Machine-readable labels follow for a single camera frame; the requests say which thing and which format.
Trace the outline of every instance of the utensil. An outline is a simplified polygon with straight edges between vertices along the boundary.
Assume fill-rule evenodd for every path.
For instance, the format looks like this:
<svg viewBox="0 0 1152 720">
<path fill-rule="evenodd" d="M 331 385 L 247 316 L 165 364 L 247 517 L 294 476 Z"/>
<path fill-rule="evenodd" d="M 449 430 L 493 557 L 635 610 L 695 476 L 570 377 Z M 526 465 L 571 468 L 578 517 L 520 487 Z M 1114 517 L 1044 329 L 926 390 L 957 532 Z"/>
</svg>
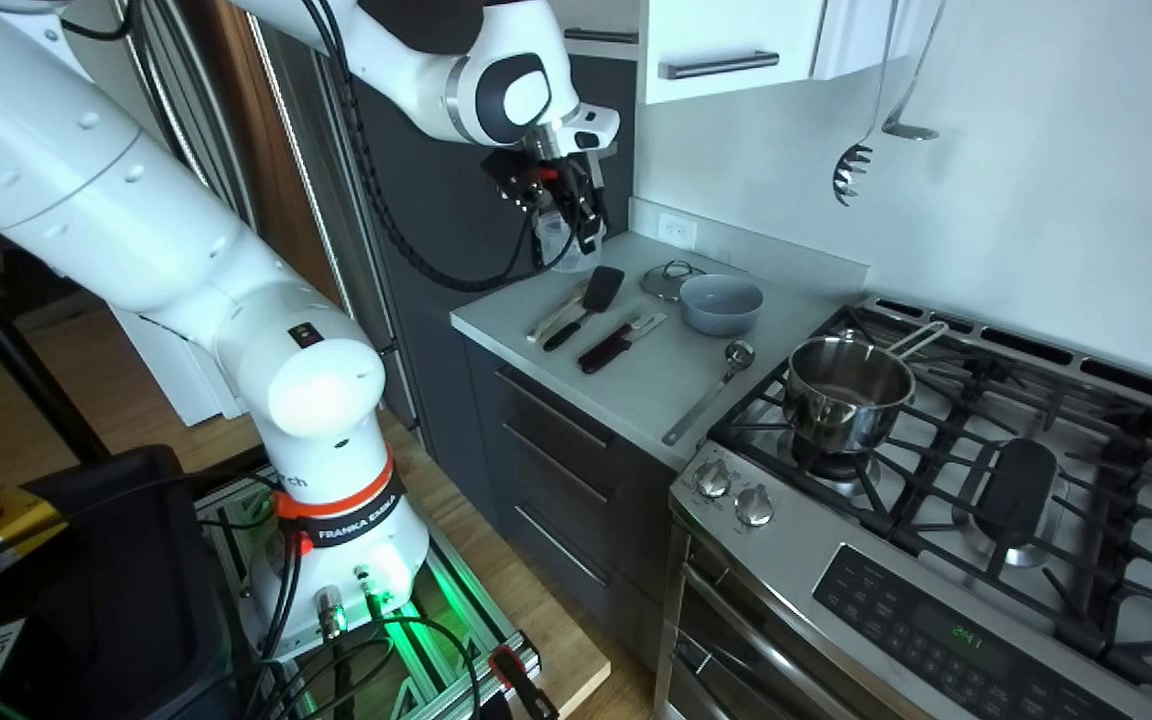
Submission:
<svg viewBox="0 0 1152 720">
<path fill-rule="evenodd" d="M 540 322 L 531 322 L 530 342 L 546 342 L 580 307 L 589 284 L 578 284 Z"/>
<path fill-rule="evenodd" d="M 679 307 L 700 334 L 743 334 L 761 321 L 766 290 L 743 276 L 687 276 Z"/>
<path fill-rule="evenodd" d="M 723 377 L 695 394 L 695 403 L 665 430 L 665 443 L 677 443 L 695 414 L 756 358 L 748 339 L 730 339 L 723 342 Z"/>
<path fill-rule="evenodd" d="M 922 48 L 922 63 L 906 88 L 906 96 L 898 98 L 898 109 L 888 111 L 888 120 L 881 122 L 881 111 L 883 111 L 883 96 L 888 96 L 888 63 L 891 63 L 891 35 L 898 35 L 898 16 L 902 16 L 902 0 L 888 4 L 888 32 L 883 32 L 883 63 L 881 63 L 881 88 L 873 96 L 873 120 L 865 128 L 865 135 L 857 143 L 849 143 L 840 151 L 840 159 L 832 164 L 832 196 L 849 206 L 849 199 L 857 196 L 857 174 L 865 174 L 865 166 L 873 164 L 873 132 L 883 128 L 883 135 L 902 135 L 902 140 L 937 140 L 934 128 L 922 128 L 922 122 L 906 122 L 906 105 L 914 98 L 922 75 L 926 75 L 926 59 L 934 51 L 934 35 L 939 28 L 939 16 L 946 16 L 946 0 L 937 4 L 937 16 L 934 16 L 934 28 L 926 35 L 926 48 Z"/>
<path fill-rule="evenodd" d="M 783 385 L 798 435 L 827 454 L 873 448 L 915 390 L 915 377 L 906 358 L 946 331 L 946 321 L 930 321 L 888 346 L 857 339 L 851 331 L 818 334 L 798 346 Z"/>
<path fill-rule="evenodd" d="M 592 313 L 604 313 L 604 307 L 615 298 L 622 281 L 624 281 L 622 266 L 607 266 L 607 265 L 592 266 L 589 287 L 586 287 L 586 296 L 580 296 L 580 316 L 570 321 L 561 331 L 551 331 L 551 334 L 546 339 L 546 352 L 555 352 L 561 342 L 570 342 L 570 334 L 580 331 L 580 322 L 586 322 Z"/>
<path fill-rule="evenodd" d="M 665 322 L 665 313 L 642 313 L 624 321 L 614 334 L 596 339 L 586 356 L 578 356 L 580 372 L 592 377 L 628 352 L 635 339 L 651 334 Z"/>
</svg>

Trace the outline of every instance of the cabinet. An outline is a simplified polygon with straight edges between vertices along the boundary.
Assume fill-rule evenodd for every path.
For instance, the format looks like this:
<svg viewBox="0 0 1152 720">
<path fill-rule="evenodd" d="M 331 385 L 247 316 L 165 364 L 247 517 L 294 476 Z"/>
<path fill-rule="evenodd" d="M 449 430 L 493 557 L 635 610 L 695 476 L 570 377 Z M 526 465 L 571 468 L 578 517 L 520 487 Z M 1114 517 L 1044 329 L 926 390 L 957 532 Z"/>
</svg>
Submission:
<svg viewBox="0 0 1152 720">
<path fill-rule="evenodd" d="M 642 59 L 646 0 L 548 0 L 571 56 Z"/>
<path fill-rule="evenodd" d="M 642 98 L 807 80 L 822 11 L 823 0 L 646 0 Z"/>
<path fill-rule="evenodd" d="M 646 0 L 642 98 L 838 80 L 926 48 L 939 0 Z"/>
<path fill-rule="evenodd" d="M 677 471 L 480 346 L 472 377 L 498 532 L 651 669 Z"/>
</svg>

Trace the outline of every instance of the backsplash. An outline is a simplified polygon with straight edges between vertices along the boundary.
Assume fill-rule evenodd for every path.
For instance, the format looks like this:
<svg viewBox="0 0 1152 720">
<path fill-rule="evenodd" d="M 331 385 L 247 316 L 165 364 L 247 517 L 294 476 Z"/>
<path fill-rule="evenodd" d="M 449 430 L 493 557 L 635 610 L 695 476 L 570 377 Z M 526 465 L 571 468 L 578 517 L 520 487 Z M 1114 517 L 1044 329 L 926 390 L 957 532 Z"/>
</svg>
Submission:
<svg viewBox="0 0 1152 720">
<path fill-rule="evenodd" d="M 840 206 L 832 164 L 865 135 L 873 92 L 865 71 L 642 109 L 635 196 L 861 259 L 883 296 L 1152 372 L 1152 4 L 949 0 L 906 111 L 939 135 L 873 135 Z"/>
</svg>

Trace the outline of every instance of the black cable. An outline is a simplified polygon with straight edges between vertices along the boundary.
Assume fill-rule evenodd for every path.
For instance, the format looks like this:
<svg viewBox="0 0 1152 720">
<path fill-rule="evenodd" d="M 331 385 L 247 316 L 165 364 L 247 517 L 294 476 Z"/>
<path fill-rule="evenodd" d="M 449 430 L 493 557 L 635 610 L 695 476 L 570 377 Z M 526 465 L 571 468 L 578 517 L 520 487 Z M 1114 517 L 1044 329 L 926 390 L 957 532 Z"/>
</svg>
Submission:
<svg viewBox="0 0 1152 720">
<path fill-rule="evenodd" d="M 387 669 L 387 661 L 392 661 L 392 653 L 383 653 L 358 682 L 345 689 L 345 697 L 337 693 L 337 698 L 326 704 L 326 707 L 315 707 L 314 716 L 328 716 L 328 712 L 340 712 L 345 704 L 354 704 L 354 697 L 358 697 L 359 689 L 369 689 L 369 682 Z"/>
<path fill-rule="evenodd" d="M 280 567 L 280 592 L 276 592 L 276 603 L 272 603 L 268 629 L 263 629 L 263 637 L 260 637 L 260 644 L 258 644 L 258 665 L 268 665 L 272 653 L 276 653 L 280 639 L 284 639 L 284 629 L 289 629 L 289 615 L 294 615 L 294 603 L 296 603 L 296 592 L 300 592 L 300 536 L 306 536 L 300 522 L 284 522 L 284 567 Z M 253 704 L 258 704 L 258 698 L 260 698 L 260 676 L 253 680 L 241 716 L 253 716 Z"/>
<path fill-rule="evenodd" d="M 564 249 L 548 265 L 540 265 L 540 271 L 555 266 L 571 249 L 578 249 L 578 230 L 570 230 Z"/>
<path fill-rule="evenodd" d="M 321 637 L 326 637 L 326 646 L 331 657 L 331 693 L 337 698 L 345 697 L 345 704 L 337 704 L 337 720 L 354 720 L 354 669 L 350 669 L 350 657 L 340 646 L 340 633 L 331 633 L 331 615 L 321 615 Z"/>
<path fill-rule="evenodd" d="M 462 637 L 449 623 L 435 623 L 435 621 L 426 621 L 426 615 L 383 615 L 383 623 L 419 623 L 419 629 L 442 633 L 463 661 L 472 716 L 476 720 L 484 716 L 480 671 L 472 669 L 472 644 L 467 639 L 462 644 Z"/>
<path fill-rule="evenodd" d="M 350 653 L 345 653 L 345 665 L 350 661 L 358 661 L 359 653 L 369 653 L 369 646 L 387 646 L 387 639 L 379 637 L 379 639 L 359 639 L 359 644 L 354 644 Z M 300 671 L 300 689 L 296 689 L 296 697 L 294 698 L 300 698 L 300 697 L 309 697 L 309 689 L 326 676 L 326 671 L 331 671 L 337 669 L 337 661 L 326 661 L 321 669 L 314 669 L 314 671 Z M 244 712 L 244 716 L 253 716 L 253 720 L 260 720 L 260 716 L 272 716 L 276 712 L 276 698 L 280 697 L 263 697 L 253 712 Z"/>
<path fill-rule="evenodd" d="M 208 519 L 208 517 L 199 522 L 206 526 L 236 526 L 236 532 L 260 532 L 263 526 L 263 519 L 260 522 L 258 519 L 253 522 L 233 522 L 233 519 Z"/>
<path fill-rule="evenodd" d="M 112 42 L 112 39 L 123 39 L 131 32 L 131 4 L 123 8 L 120 24 L 116 28 L 84 28 L 84 24 L 74 24 L 74 18 L 59 18 L 59 28 L 77 32 L 77 35 L 90 35 L 90 39 L 102 39 L 102 42 Z"/>
<path fill-rule="evenodd" d="M 337 63 L 337 75 L 340 75 L 340 96 L 345 96 L 345 111 L 350 120 L 358 122 L 358 164 L 359 164 L 359 174 L 364 174 L 364 193 L 369 193 L 369 204 L 379 220 L 379 230 L 392 241 L 392 249 L 431 284 L 442 287 L 454 287 L 454 290 L 493 290 L 493 287 L 503 287 L 515 259 L 526 257 L 526 241 L 515 241 L 507 265 L 493 276 L 454 276 L 446 266 L 435 266 L 410 236 L 404 227 L 398 223 L 392 206 L 387 206 L 387 196 L 379 187 L 379 166 L 378 166 L 378 154 L 374 154 L 374 143 L 369 143 L 369 120 L 364 120 L 364 109 L 359 109 L 359 96 L 354 88 L 354 71 L 350 71 L 350 56 L 345 56 L 345 39 L 340 39 L 340 24 L 337 24 L 337 11 L 326 4 L 326 0 L 306 0 L 306 11 L 314 16 L 331 63 Z"/>
</svg>

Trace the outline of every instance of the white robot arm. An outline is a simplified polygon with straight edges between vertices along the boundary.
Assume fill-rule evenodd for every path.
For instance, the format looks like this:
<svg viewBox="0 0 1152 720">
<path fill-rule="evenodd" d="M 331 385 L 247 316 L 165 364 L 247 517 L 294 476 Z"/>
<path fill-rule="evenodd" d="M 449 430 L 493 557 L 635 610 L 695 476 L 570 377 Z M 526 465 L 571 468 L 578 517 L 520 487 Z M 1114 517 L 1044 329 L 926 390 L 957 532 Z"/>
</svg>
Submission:
<svg viewBox="0 0 1152 720">
<path fill-rule="evenodd" d="M 467 56 L 411 51 L 358 0 L 236 4 L 306 42 L 345 51 L 359 80 L 435 140 L 564 154 L 607 148 L 622 122 L 578 98 L 546 0 L 490 0 Z M 0 0 L 0 11 L 55 8 L 59 0 Z M 284 478 L 276 510 L 300 536 L 294 594 L 276 592 L 268 565 L 263 653 L 296 657 L 315 644 L 326 609 L 358 629 L 369 609 L 410 601 L 429 532 L 392 483 L 378 427 L 383 367 L 369 334 L 4 16 L 0 236 L 94 296 L 199 342 L 247 403 Z"/>
</svg>

